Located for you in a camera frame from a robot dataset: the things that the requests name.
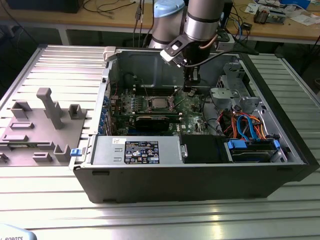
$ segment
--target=wooden table top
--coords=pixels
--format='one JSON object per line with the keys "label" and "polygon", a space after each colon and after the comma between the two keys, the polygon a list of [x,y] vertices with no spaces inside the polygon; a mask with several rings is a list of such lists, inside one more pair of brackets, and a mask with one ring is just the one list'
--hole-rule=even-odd
{"label": "wooden table top", "polygon": [[[87,9],[96,11],[96,0],[89,1],[85,7]],[[97,0],[98,5],[113,3],[115,0]],[[101,9],[114,9],[126,4],[130,4],[130,0],[120,0],[116,4],[103,6]],[[36,11],[36,10],[11,10],[7,3],[5,7],[8,12],[18,22],[36,22],[48,24],[70,24],[70,25],[86,25],[86,26],[103,26],[103,27],[120,27],[133,28],[135,25],[135,14],[138,3],[130,6],[125,6],[113,11],[114,19],[100,15],[97,12],[90,12],[84,8],[79,9],[78,13],[64,13],[54,11]],[[4,9],[0,5],[0,21],[10,20]],[[144,28],[150,28],[152,25],[152,4],[146,3],[144,6]]]}
{"label": "wooden table top", "polygon": [[[301,23],[293,21],[290,18],[286,18],[284,24],[266,23],[257,24],[254,23],[254,15],[251,13],[245,13],[248,3],[252,3],[250,0],[234,0],[235,8],[242,20],[248,24],[252,24],[250,36],[256,37],[269,37],[269,38],[282,38],[282,39],[299,39],[299,40],[317,40],[320,35],[320,23],[305,26]],[[310,4],[308,11],[320,11],[320,6]],[[234,26],[232,20],[227,23],[227,29],[232,33],[237,33],[237,28]]]}
{"label": "wooden table top", "polygon": [[[86,7],[91,10],[96,10],[96,0],[91,0]],[[99,5],[105,3],[112,3],[114,0],[97,0]],[[246,5],[251,3],[251,0],[234,0],[235,7],[238,14],[242,17],[244,22],[252,24],[251,36],[256,37],[270,37],[270,38],[285,38],[297,40],[316,40],[320,34],[320,24],[312,24],[305,26],[287,18],[284,24],[256,24],[254,23],[254,15],[244,13]],[[113,9],[122,5],[129,4],[130,0],[120,0],[116,4],[104,6],[103,9]],[[78,13],[63,13],[63,12],[50,12],[50,11],[35,11],[35,10],[11,10],[7,3],[6,9],[20,22],[37,22],[48,24],[69,24],[69,25],[85,25],[85,26],[104,26],[104,27],[120,27],[120,28],[133,28],[135,25],[135,13],[137,3],[130,6],[125,6],[113,11],[114,19],[100,15],[96,12],[89,12],[81,8]],[[320,11],[320,6],[310,4],[309,11]],[[0,21],[10,20],[9,16],[0,7]],[[152,24],[152,4],[146,3],[144,9],[143,28],[150,28]],[[233,21],[229,20],[227,29],[236,34],[237,29]]]}

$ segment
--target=warning label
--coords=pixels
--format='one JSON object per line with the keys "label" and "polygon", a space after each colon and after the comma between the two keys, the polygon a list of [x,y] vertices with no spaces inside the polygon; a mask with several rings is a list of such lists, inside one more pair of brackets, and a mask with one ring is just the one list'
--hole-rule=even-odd
{"label": "warning label", "polygon": [[159,164],[158,141],[126,141],[124,163]]}

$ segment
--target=workbench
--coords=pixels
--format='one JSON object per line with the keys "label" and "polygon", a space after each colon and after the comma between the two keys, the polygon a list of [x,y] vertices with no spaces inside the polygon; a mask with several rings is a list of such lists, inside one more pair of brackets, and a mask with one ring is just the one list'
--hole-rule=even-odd
{"label": "workbench", "polygon": [[[108,3],[108,0],[100,0],[99,3]],[[266,42],[281,42],[281,43],[296,43],[296,44],[314,44],[320,34],[320,24],[305,26],[291,19],[286,19],[285,23],[265,25],[255,24],[253,15],[243,13],[246,8],[244,5],[251,3],[250,0],[235,0],[235,7],[243,21],[253,24],[249,40],[266,41]],[[110,8],[116,8],[125,4],[129,4],[130,0],[121,0],[116,4],[110,5]],[[114,11],[114,19],[100,15],[96,12],[89,12],[83,8],[78,13],[62,13],[49,11],[34,11],[34,10],[11,10],[5,3],[6,9],[14,18],[26,27],[34,28],[53,28],[57,29],[63,45],[70,45],[67,30],[87,30],[87,31],[102,31],[102,32],[123,32],[132,33],[135,25],[135,13],[137,3],[130,6],[122,7]],[[91,10],[96,10],[95,1],[90,1],[86,7]],[[320,11],[320,6],[310,4],[308,10]],[[146,33],[152,24],[152,5],[145,4],[142,33]],[[14,26],[16,23],[0,8],[0,25]],[[229,20],[227,29],[236,34],[237,29],[233,22]]]}
{"label": "workbench", "polygon": [[[50,87],[61,108],[80,104],[87,109],[78,146],[87,145],[105,68],[103,51],[96,46],[38,48],[0,101],[0,134],[16,101],[43,108],[36,92]],[[284,59],[250,57],[320,161],[319,100]],[[0,220],[33,231],[38,240],[315,240],[320,238],[319,173],[287,183],[268,198],[94,204],[68,166],[2,166]]]}

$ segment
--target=floor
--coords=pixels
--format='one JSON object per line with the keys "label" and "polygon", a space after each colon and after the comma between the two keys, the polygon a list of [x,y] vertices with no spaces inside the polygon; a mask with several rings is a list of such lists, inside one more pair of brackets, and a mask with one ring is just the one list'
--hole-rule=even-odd
{"label": "floor", "polygon": [[[19,27],[13,29],[15,36],[12,39],[2,37],[0,39],[0,96],[6,92],[15,80],[21,69],[27,63],[30,55],[35,51],[36,45],[29,36]],[[39,44],[60,45],[61,40],[58,31],[48,28],[26,28]],[[132,34],[122,32],[101,32],[69,30],[70,40],[73,45],[78,46],[117,46],[131,47]],[[260,42],[256,45],[260,53],[275,53],[284,58],[299,73],[302,64],[310,50],[308,45],[285,43],[278,45],[270,42]],[[320,57],[318,56],[310,67],[302,75],[303,80],[317,94],[319,89],[314,84],[314,79],[320,78]]]}

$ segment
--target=motherboard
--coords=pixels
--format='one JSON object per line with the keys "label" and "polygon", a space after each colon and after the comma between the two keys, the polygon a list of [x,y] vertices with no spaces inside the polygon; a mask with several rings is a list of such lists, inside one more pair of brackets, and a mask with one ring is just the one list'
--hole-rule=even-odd
{"label": "motherboard", "polygon": [[202,97],[196,90],[183,92],[181,88],[124,89],[110,97],[110,132],[113,136],[208,134]]}

